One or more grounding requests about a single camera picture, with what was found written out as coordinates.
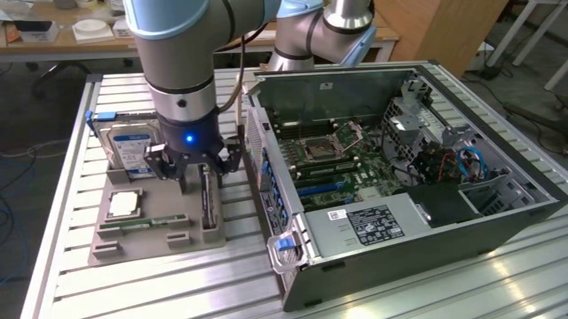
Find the red cable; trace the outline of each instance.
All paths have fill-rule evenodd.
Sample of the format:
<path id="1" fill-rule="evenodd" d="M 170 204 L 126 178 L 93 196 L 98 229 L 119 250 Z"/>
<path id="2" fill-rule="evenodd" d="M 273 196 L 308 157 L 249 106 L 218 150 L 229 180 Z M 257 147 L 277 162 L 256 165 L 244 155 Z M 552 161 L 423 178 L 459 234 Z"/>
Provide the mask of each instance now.
<path id="1" fill-rule="evenodd" d="M 437 174 L 437 181 L 441 181 L 443 180 L 443 173 L 444 173 L 444 164 L 445 164 L 445 159 L 448 158 L 448 156 L 451 155 L 451 153 L 447 153 L 445 155 L 444 155 L 444 158 L 443 158 L 443 165 L 440 165 L 440 173 Z"/>

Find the blue hard drive label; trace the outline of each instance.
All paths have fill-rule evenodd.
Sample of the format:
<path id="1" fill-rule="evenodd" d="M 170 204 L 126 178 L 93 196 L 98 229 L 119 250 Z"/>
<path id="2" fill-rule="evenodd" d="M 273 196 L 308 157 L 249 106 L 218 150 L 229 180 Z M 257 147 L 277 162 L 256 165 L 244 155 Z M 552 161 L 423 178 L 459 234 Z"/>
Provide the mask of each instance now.
<path id="1" fill-rule="evenodd" d="M 145 161 L 145 150 L 153 139 L 149 134 L 119 135 L 114 138 L 118 156 L 129 176 L 134 179 L 153 177 L 154 173 Z"/>

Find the blue cable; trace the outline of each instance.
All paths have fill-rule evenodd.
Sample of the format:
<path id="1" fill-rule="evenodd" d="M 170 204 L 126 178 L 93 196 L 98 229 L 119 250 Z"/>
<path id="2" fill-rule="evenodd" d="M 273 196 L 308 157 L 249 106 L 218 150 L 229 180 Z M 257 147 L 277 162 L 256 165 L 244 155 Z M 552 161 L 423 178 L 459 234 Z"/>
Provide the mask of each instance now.
<path id="1" fill-rule="evenodd" d="M 486 180 L 488 178 L 488 166 L 486 165 L 486 161 L 483 160 L 483 155 L 481 152 L 479 151 L 477 148 L 473 148 L 472 146 L 465 146 L 463 147 L 457 152 L 456 152 L 456 160 L 459 162 L 459 168 L 461 170 L 461 173 L 468 177 L 469 176 L 469 172 L 465 169 L 465 165 L 464 165 L 464 161 L 461 159 L 461 152 L 465 151 L 471 151 L 473 154 L 477 155 L 477 158 L 480 159 L 480 165 L 481 165 L 481 171 L 483 171 L 483 179 Z"/>

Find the motherboard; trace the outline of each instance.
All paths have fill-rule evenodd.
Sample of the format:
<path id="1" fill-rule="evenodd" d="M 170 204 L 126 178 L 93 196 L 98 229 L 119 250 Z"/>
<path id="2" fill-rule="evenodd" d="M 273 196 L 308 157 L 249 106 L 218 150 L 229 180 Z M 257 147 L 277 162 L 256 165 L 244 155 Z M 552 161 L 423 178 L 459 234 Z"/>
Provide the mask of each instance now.
<path id="1" fill-rule="evenodd" d="M 372 128 L 359 118 L 276 124 L 306 212 L 391 196 L 403 187 Z"/>

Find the aluminum extrusion table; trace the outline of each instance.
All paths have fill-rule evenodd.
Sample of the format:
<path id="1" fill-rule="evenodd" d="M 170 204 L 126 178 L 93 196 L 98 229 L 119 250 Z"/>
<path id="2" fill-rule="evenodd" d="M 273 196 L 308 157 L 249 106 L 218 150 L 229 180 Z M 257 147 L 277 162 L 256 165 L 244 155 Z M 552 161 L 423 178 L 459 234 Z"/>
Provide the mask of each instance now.
<path id="1" fill-rule="evenodd" d="M 448 71 L 428 62 L 424 65 L 568 191 L 567 171 Z M 236 75 L 236 70 L 216 72 L 218 103 L 229 99 Z M 464 122 L 440 96 L 435 96 L 433 107 L 451 124 Z M 540 318 L 558 318 L 568 313 L 567 208 L 475 259 L 313 308 L 282 312 L 244 170 L 225 177 L 225 247 L 91 268 L 89 244 L 107 160 L 99 141 L 86 128 L 83 114 L 86 110 L 151 108 L 142 74 L 89 78 L 23 318 L 522 318 L 536 314 Z M 234 116 L 234 111 L 221 115 L 222 134 L 234 133 Z"/>

